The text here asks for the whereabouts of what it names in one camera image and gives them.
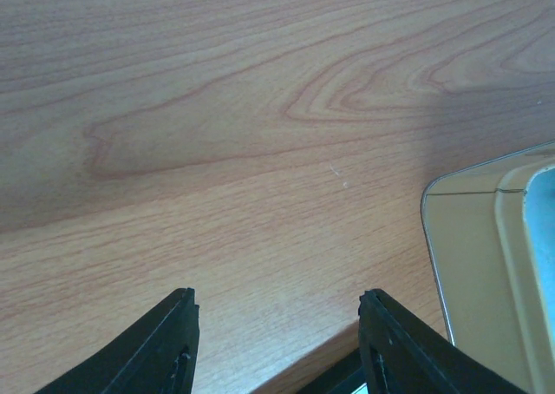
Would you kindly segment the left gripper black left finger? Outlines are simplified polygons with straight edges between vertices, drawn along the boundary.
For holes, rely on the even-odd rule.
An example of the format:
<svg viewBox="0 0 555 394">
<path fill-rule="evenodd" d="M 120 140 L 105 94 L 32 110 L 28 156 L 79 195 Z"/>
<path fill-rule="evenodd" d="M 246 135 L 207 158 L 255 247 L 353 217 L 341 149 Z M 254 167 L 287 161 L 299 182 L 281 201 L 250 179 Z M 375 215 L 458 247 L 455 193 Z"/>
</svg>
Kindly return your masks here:
<svg viewBox="0 0 555 394">
<path fill-rule="evenodd" d="M 179 288 L 96 354 L 41 393 L 190 393 L 199 349 L 199 306 Z"/>
</svg>

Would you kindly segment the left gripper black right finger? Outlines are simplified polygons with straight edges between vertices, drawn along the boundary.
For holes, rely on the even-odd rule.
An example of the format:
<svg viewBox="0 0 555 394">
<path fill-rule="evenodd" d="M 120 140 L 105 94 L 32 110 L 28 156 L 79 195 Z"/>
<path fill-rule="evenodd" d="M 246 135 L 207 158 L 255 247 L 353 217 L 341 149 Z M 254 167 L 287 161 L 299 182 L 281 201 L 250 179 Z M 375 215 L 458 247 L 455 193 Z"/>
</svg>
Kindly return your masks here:
<svg viewBox="0 0 555 394">
<path fill-rule="evenodd" d="M 359 351 L 370 393 L 521 393 L 381 289 L 360 297 Z"/>
</svg>

